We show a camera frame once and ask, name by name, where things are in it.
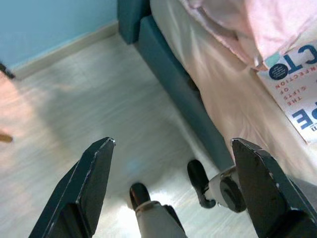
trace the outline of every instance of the black caster wheel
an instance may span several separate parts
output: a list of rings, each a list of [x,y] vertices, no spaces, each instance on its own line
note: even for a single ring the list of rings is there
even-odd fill
[[[216,205],[215,200],[207,200],[205,191],[208,188],[209,179],[206,171],[198,160],[192,160],[187,165],[187,172],[192,186],[199,199],[199,203],[204,208],[212,208]]]
[[[151,200],[147,188],[140,182],[130,187],[130,199],[134,211],[141,204]]]

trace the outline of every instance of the bed sheet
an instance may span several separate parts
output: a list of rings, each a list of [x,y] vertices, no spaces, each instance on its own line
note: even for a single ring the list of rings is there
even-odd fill
[[[152,14],[199,88],[230,153],[232,138],[247,139],[271,153],[285,173],[317,185],[317,144],[305,143],[256,72],[195,21],[180,1],[151,0]]]

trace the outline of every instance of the wooden floor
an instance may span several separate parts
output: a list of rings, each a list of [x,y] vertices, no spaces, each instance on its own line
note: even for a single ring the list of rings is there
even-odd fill
[[[22,81],[0,78],[1,237],[26,237],[57,182],[94,141],[117,143],[94,237],[139,237],[128,190],[143,182],[189,237],[256,237],[246,213],[199,206],[186,166],[211,158],[133,46],[118,35]]]

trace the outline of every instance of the bed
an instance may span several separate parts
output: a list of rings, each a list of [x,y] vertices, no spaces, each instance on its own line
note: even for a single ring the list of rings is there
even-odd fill
[[[126,15],[119,9],[120,33],[128,43],[138,41],[141,55],[217,167],[232,165],[230,140],[241,137],[269,151],[287,174],[317,184],[317,144],[305,143],[255,71],[190,16],[180,0],[151,0],[151,11],[149,1],[136,2],[141,7],[133,12],[134,32],[130,39],[124,36]]]

